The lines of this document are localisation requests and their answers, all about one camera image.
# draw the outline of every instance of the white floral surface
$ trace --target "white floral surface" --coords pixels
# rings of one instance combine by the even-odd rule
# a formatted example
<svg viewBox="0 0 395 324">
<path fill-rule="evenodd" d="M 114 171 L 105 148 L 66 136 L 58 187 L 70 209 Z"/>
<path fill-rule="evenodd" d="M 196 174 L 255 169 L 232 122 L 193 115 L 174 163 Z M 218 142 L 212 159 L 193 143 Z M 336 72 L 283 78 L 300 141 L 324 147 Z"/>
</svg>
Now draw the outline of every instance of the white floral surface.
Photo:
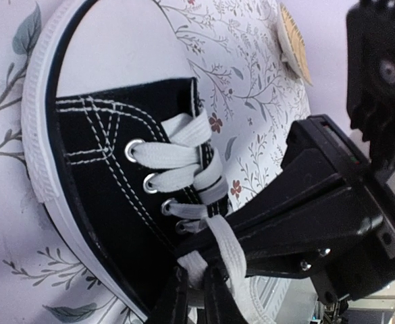
<svg viewBox="0 0 395 324">
<path fill-rule="evenodd" d="M 158 0 L 199 79 L 235 208 L 278 173 L 290 124 L 309 114 L 284 66 L 275 0 Z M 0 0 L 0 324 L 141 323 L 66 247 L 26 173 L 20 99 L 60 0 Z"/>
</svg>

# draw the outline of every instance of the black canvas sneaker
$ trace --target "black canvas sneaker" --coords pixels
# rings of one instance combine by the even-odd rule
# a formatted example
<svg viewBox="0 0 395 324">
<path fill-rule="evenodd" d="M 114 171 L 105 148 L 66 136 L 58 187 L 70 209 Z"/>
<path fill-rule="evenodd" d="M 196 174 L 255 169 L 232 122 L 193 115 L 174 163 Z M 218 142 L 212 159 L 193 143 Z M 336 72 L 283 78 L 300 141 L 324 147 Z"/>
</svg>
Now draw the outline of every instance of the black canvas sneaker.
<svg viewBox="0 0 395 324">
<path fill-rule="evenodd" d="M 175 247 L 214 215 L 228 227 L 208 117 L 155 1 L 64 1 L 32 54 L 22 129 L 34 191 L 59 233 L 143 319 Z"/>
</svg>

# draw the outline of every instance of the white shoelace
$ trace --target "white shoelace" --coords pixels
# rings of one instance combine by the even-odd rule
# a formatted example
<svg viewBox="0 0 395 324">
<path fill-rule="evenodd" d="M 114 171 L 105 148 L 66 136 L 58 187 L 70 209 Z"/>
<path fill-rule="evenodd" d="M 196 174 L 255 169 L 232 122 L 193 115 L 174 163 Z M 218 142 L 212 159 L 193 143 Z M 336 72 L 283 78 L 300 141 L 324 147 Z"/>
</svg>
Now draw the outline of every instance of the white shoelace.
<svg viewBox="0 0 395 324">
<path fill-rule="evenodd" d="M 179 224 L 186 232 L 196 233 L 209 227 L 217 240 L 229 274 L 231 293 L 244 318 L 250 324 L 273 323 L 264 314 L 258 298 L 251 297 L 253 292 L 249 280 L 245 279 L 244 251 L 232 228 L 224 217 L 209 217 L 207 211 L 207 205 L 226 196 L 228 185 L 216 149 L 209 166 L 206 169 L 201 167 L 200 146 L 211 137 L 206 111 L 203 110 L 196 118 L 181 113 L 164 121 L 162 126 L 170 143 L 141 142 L 132 147 L 132 156 L 137 163 L 150 169 L 167 170 L 154 173 L 147 186 L 158 192 L 175 192 L 193 186 L 199 192 L 202 205 L 182 204 L 171 200 L 165 211 L 168 211 L 168 215 L 182 218 Z M 203 257 L 193 251 L 179 258 L 178 262 L 188 271 L 190 283 L 196 288 L 200 287 L 207 268 Z"/>
</svg>

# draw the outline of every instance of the black mechanical part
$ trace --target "black mechanical part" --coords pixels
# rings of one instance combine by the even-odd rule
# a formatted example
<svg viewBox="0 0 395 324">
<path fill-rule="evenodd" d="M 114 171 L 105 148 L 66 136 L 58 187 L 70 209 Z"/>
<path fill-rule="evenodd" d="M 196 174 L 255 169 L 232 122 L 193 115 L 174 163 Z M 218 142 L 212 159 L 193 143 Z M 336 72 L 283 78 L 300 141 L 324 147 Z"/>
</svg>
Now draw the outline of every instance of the black mechanical part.
<svg viewBox="0 0 395 324">
<path fill-rule="evenodd" d="M 188 273 L 181 267 L 173 272 L 146 324 L 188 323 Z"/>
<path fill-rule="evenodd" d="M 395 169 L 395 0 L 362 0 L 347 16 L 347 112 L 375 169 Z"/>
<path fill-rule="evenodd" d="M 248 324 L 217 268 L 206 270 L 204 289 L 206 324 Z"/>
<path fill-rule="evenodd" d="M 283 172 L 228 217 L 247 274 L 311 277 L 323 303 L 383 288 L 395 279 L 395 197 L 330 118 L 294 122 L 287 143 Z M 223 268 L 208 229 L 177 257 L 192 250 Z"/>
</svg>

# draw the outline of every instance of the screw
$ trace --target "screw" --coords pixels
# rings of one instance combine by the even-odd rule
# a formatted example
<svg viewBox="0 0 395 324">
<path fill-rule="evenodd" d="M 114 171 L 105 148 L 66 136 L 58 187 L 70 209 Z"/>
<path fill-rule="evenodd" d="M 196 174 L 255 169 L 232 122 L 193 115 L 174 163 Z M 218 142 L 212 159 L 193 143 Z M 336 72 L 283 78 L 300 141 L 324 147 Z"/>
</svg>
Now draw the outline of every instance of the screw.
<svg viewBox="0 0 395 324">
<path fill-rule="evenodd" d="M 306 260 L 302 260 L 300 262 L 300 268 L 302 269 L 302 271 L 308 271 L 309 269 L 311 269 L 311 267 L 312 266 L 308 262 L 306 262 Z"/>
<path fill-rule="evenodd" d="M 380 76 L 390 86 L 395 85 L 395 63 L 388 60 L 382 59 L 380 61 Z"/>
<path fill-rule="evenodd" d="M 319 256 L 320 256 L 321 258 L 324 258 L 324 257 L 326 257 L 330 252 L 331 252 L 331 249 L 330 249 L 330 248 L 320 249 L 320 250 L 319 250 Z"/>
</svg>

